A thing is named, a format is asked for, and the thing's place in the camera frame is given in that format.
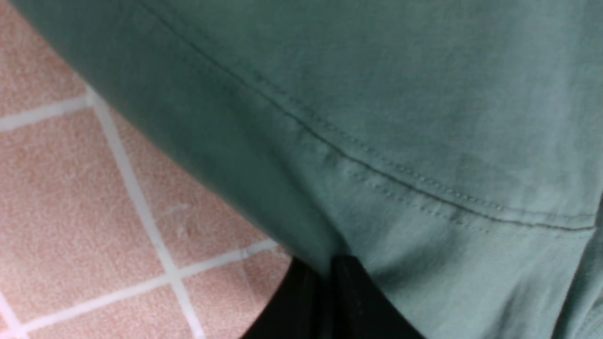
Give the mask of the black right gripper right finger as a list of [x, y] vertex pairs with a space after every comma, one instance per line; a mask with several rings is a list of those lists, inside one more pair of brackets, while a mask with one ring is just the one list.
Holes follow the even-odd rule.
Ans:
[[422, 339], [354, 256], [332, 259], [335, 339]]

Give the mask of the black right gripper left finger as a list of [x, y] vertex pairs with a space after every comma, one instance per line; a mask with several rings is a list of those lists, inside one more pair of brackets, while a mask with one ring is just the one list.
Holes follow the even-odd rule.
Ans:
[[243, 339], [318, 339], [323, 330], [326, 282], [293, 258], [272, 298]]

